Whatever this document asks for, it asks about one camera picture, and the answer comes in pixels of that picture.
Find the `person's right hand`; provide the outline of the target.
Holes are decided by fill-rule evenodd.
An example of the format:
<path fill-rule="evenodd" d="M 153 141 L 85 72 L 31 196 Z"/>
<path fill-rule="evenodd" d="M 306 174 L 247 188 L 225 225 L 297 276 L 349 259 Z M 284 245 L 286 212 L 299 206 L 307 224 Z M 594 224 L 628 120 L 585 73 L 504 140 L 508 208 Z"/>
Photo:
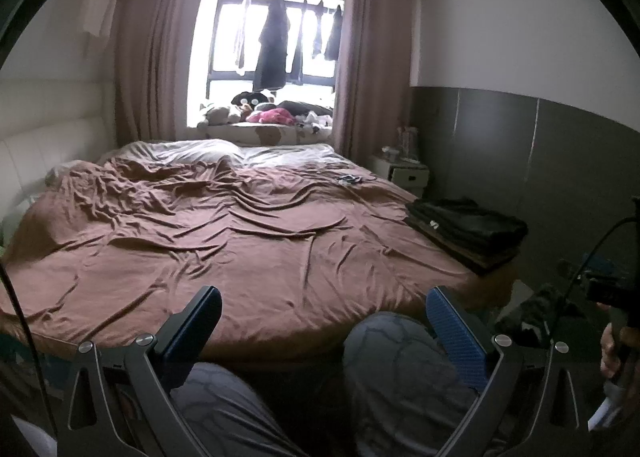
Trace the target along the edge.
<path fill-rule="evenodd" d="M 605 378 L 612 378 L 620 369 L 620 350 L 617 344 L 633 347 L 636 344 L 637 333 L 634 329 L 623 327 L 620 334 L 614 338 L 613 324 L 608 323 L 601 337 L 600 372 Z"/>

